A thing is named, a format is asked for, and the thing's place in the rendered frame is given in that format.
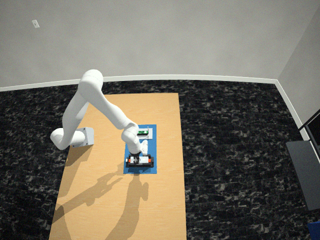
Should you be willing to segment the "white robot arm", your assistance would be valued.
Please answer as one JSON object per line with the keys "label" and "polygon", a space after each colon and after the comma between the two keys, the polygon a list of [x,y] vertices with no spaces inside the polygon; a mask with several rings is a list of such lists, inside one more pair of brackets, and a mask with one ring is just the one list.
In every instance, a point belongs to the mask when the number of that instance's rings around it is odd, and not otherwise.
{"label": "white robot arm", "polygon": [[89,103],[103,113],[110,122],[118,129],[123,130],[121,139],[127,144],[132,154],[142,152],[144,156],[148,153],[148,141],[140,143],[137,136],[139,127],[136,123],[126,117],[119,107],[110,103],[103,95],[103,76],[100,71],[91,69],[85,72],[79,81],[78,90],[68,104],[63,117],[62,127],[54,130],[50,139],[59,150],[68,146],[82,144],[85,135],[76,131],[87,111]]}

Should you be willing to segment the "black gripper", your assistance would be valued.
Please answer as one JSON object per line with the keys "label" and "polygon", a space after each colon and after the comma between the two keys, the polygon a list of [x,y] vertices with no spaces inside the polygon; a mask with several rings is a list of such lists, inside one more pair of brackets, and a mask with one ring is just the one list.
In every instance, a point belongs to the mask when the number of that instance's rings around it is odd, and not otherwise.
{"label": "black gripper", "polygon": [[[130,152],[129,152],[130,153]],[[139,164],[140,162],[139,162],[139,154],[141,153],[141,151],[139,152],[139,153],[136,153],[136,154],[133,154],[133,153],[130,153],[134,158],[133,159],[135,159],[134,161],[133,161],[133,163],[134,164]]]}

